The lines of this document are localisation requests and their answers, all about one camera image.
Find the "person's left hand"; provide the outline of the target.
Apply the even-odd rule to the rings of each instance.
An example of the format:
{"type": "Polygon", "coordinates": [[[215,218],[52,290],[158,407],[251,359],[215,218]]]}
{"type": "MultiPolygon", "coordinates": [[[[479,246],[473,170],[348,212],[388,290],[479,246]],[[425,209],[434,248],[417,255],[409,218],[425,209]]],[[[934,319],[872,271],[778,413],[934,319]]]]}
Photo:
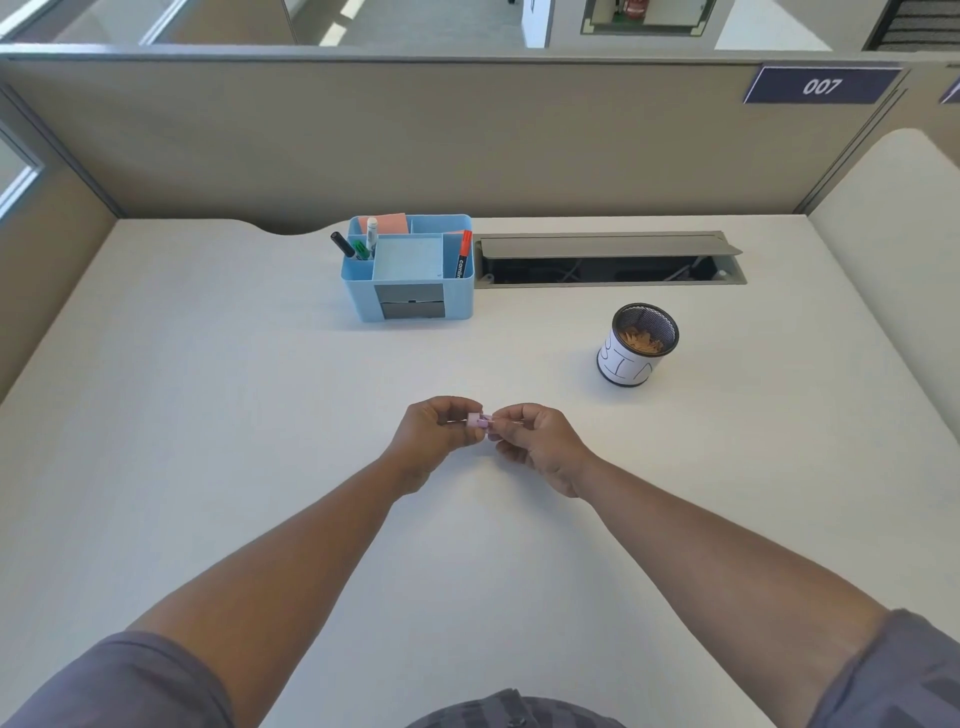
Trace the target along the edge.
{"type": "Polygon", "coordinates": [[[396,499],[419,491],[437,468],[459,451],[447,448],[445,425],[463,425],[461,420],[469,412],[483,412],[483,405],[455,395],[434,396],[407,408],[378,458],[396,499]]]}

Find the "person's right hand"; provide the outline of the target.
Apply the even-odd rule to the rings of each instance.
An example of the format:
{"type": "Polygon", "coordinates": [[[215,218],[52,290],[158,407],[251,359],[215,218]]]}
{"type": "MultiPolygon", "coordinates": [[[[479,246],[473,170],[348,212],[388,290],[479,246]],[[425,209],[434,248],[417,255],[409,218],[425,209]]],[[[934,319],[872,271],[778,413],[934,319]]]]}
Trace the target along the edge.
{"type": "Polygon", "coordinates": [[[492,423],[522,423],[525,444],[492,440],[498,455],[539,474],[556,492],[584,499],[584,477],[597,460],[561,411],[538,403],[504,407],[492,414],[492,423]]]}

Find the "person's left forearm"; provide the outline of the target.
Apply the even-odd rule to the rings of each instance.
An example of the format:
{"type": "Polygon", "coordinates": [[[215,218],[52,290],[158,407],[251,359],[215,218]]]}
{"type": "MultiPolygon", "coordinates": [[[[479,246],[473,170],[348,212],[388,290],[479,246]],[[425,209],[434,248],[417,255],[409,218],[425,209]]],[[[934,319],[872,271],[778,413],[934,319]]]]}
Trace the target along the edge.
{"type": "Polygon", "coordinates": [[[131,625],[210,669],[238,728],[258,728],[315,642],[392,507],[430,470],[383,453],[211,565],[131,625]]]}

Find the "person's right forearm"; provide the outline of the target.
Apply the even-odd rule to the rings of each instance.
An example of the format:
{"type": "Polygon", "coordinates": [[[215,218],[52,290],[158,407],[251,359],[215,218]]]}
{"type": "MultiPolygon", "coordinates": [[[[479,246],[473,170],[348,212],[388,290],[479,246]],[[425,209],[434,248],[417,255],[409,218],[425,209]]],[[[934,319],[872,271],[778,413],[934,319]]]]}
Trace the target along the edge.
{"type": "Polygon", "coordinates": [[[821,564],[590,452],[570,482],[776,728],[806,728],[890,613],[821,564]]]}

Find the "light blue desk organizer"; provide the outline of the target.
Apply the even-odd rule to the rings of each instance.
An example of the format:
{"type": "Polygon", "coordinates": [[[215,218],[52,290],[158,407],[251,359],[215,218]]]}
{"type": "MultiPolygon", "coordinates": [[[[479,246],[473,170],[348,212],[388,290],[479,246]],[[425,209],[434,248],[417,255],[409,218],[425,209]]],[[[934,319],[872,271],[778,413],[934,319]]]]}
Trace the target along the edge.
{"type": "MultiPolygon", "coordinates": [[[[474,233],[473,219],[466,214],[406,214],[408,235],[442,234],[443,279],[435,282],[373,281],[374,258],[359,260],[342,257],[340,278],[358,318],[365,323],[413,319],[467,320],[474,314],[476,281],[474,250],[465,278],[456,279],[462,232],[474,233]]],[[[349,241],[361,239],[356,221],[351,218],[343,234],[349,241]]]]}

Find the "black mesh pen cup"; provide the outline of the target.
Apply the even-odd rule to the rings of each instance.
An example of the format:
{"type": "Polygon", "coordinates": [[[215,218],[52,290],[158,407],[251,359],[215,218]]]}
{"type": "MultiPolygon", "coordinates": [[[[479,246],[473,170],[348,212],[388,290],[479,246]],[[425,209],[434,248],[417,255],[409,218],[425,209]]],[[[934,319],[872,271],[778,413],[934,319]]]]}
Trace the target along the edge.
{"type": "Polygon", "coordinates": [[[595,362],[601,377],[618,387],[642,386],[680,342],[677,321],[653,304],[633,302],[613,315],[595,362]]]}

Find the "light blue note pad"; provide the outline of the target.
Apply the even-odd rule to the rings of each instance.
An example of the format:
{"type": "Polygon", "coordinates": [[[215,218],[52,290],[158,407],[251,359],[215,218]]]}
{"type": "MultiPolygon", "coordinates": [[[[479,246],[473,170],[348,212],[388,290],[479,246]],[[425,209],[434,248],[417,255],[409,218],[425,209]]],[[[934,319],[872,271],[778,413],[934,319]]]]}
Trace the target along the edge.
{"type": "Polygon", "coordinates": [[[441,281],[445,275],[444,250],[441,233],[381,235],[371,279],[394,284],[441,281]]]}

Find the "beige cubicle partition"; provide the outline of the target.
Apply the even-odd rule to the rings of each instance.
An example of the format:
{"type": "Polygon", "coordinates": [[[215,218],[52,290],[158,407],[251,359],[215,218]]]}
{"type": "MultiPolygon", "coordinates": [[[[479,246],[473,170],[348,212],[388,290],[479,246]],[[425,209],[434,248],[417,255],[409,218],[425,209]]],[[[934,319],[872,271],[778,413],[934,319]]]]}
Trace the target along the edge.
{"type": "Polygon", "coordinates": [[[0,44],[0,403],[122,219],[808,213],[888,134],[960,162],[960,54],[422,55],[0,44]],[[873,104],[745,104],[764,65],[900,67],[873,104]]]}

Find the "grey shirt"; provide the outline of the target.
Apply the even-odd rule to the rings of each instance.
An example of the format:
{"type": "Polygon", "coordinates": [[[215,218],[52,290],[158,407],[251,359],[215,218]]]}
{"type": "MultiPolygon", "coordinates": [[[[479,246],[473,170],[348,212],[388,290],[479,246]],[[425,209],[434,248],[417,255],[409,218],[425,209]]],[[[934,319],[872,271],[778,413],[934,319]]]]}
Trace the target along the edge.
{"type": "MultiPolygon", "coordinates": [[[[0,728],[237,728],[216,676],[173,641],[107,637],[40,687],[0,728]]],[[[625,728],[514,688],[447,706],[407,728],[625,728]]],[[[960,728],[960,642],[906,610],[825,691],[807,728],[960,728]]]]}

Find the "fire extinguisher cabinet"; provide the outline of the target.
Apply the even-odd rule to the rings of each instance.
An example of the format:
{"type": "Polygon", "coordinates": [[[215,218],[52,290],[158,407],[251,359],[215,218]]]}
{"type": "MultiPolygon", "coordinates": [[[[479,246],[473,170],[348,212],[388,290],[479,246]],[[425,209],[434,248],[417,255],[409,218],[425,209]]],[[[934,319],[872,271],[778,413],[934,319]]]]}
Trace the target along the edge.
{"type": "Polygon", "coordinates": [[[585,0],[581,34],[700,38],[716,0],[650,0],[643,20],[619,13],[619,0],[585,0]]]}

